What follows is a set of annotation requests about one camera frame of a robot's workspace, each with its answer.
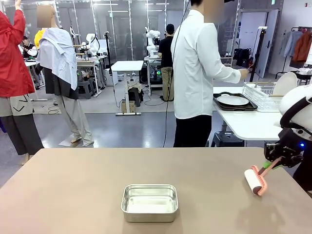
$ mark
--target man in white shirt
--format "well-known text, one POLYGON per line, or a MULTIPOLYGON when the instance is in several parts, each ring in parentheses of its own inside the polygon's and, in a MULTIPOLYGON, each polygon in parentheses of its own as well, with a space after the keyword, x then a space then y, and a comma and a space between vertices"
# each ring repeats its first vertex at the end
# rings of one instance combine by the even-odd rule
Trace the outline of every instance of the man in white shirt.
POLYGON ((213 22, 223 0, 190 0, 192 10, 171 45, 175 87, 174 147, 205 147, 213 114, 213 79, 238 83, 247 69, 226 67, 220 60, 213 22))

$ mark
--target dark pants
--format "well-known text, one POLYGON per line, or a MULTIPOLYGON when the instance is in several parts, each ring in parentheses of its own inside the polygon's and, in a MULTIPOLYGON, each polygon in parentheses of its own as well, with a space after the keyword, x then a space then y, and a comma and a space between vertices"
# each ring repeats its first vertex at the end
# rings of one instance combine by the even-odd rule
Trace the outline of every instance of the dark pants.
POLYGON ((176 119, 174 147, 205 147, 211 132, 212 117, 207 115, 176 119))
POLYGON ((303 153, 303 161, 293 174, 294 180, 305 191, 312 191, 312 147, 303 153))
POLYGON ((32 114, 6 116, 1 120, 18 155, 34 155, 43 148, 32 114))

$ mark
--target mannequin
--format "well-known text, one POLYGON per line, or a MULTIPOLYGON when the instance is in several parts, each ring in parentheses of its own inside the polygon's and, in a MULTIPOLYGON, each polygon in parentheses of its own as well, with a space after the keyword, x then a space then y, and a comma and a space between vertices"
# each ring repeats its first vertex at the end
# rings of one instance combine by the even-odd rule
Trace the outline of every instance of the mannequin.
POLYGON ((28 96, 35 92, 34 85, 18 48, 26 25, 20 0, 15 9, 13 26, 0 12, 0 117, 18 155, 25 155, 23 165, 43 145, 28 96))
POLYGON ((76 53, 69 33, 59 29, 55 22, 55 9, 50 5, 37 8, 38 18, 49 21, 42 39, 37 57, 36 73, 42 69, 45 76, 46 93, 55 94, 55 99, 67 124, 74 134, 71 143, 82 139, 83 146, 94 143, 87 118, 78 99, 78 78, 76 53))

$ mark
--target person in black shirt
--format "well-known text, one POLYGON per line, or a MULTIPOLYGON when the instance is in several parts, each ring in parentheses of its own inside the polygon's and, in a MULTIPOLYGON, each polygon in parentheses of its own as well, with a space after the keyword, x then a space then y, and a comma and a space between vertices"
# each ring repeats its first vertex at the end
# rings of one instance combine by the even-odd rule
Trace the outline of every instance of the person in black shirt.
POLYGON ((171 43, 175 33, 175 27, 173 24, 168 24, 167 37, 160 41, 158 55, 161 57, 161 74, 162 74, 162 91, 163 96, 160 97, 163 101, 174 100, 174 84, 172 73, 172 54, 171 43))
POLYGON ((24 36, 23 38, 23 57, 24 59, 29 57, 37 57, 38 51, 36 46, 29 42, 28 37, 24 36))

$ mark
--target white roller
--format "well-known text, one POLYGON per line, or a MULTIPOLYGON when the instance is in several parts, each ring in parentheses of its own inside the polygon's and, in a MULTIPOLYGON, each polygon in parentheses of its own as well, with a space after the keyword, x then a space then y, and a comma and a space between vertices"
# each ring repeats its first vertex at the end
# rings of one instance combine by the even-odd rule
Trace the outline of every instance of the white roller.
POLYGON ((245 171, 245 178, 248 182, 248 185, 252 191, 252 193, 254 193, 254 188, 256 187, 262 187, 257 175, 254 173, 253 169, 248 169, 245 171))

